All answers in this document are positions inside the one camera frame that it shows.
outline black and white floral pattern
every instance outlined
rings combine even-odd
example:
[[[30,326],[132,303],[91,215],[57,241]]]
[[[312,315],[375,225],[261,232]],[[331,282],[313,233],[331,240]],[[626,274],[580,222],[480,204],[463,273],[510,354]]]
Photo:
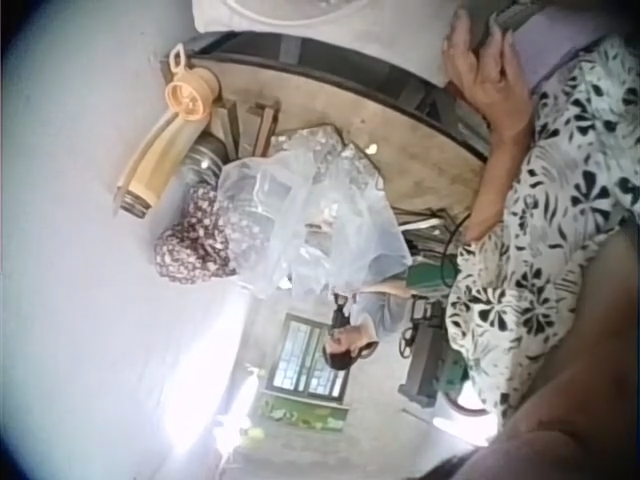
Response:
[[[449,338],[502,419],[571,329],[589,260],[625,214],[640,220],[639,74],[611,37],[547,81],[503,222],[459,252]]]

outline plastic bag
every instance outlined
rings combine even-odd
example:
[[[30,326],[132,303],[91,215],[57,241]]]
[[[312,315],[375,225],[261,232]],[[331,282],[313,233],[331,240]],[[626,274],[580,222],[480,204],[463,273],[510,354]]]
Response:
[[[276,139],[285,150],[270,159],[223,170],[218,202],[230,258],[259,297],[285,277],[297,299],[348,295],[411,262],[380,175],[335,135],[328,126],[303,130]]]
[[[315,170],[304,151],[243,159],[223,169],[216,211],[239,280],[259,297],[290,273],[304,242],[302,218]]]

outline sunlight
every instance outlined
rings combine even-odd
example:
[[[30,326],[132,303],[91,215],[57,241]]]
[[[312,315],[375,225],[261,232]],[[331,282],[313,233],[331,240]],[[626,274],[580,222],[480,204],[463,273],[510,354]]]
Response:
[[[183,357],[165,386],[165,427],[177,452],[188,450],[218,408],[229,381],[251,294],[231,293],[211,330]]]

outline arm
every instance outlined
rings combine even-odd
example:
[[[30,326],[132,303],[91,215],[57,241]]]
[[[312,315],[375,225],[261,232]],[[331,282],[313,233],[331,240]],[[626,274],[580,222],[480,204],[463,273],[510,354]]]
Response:
[[[532,137],[533,128],[511,138],[492,135],[489,159],[471,209],[465,241],[482,239],[502,219],[507,195],[520,172]]]
[[[364,287],[360,293],[388,293],[400,298],[411,298],[415,294],[413,290],[407,288],[406,280],[393,279],[387,280],[376,285]]]

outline skin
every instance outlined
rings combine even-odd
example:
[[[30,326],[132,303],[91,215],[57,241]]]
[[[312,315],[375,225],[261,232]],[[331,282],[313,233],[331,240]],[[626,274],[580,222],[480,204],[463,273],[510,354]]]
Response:
[[[471,21],[459,10],[442,46],[445,70],[462,97],[489,122],[489,158],[467,222],[465,240],[484,237],[502,219],[505,200],[533,138],[533,100],[511,33],[495,25],[478,54]]]

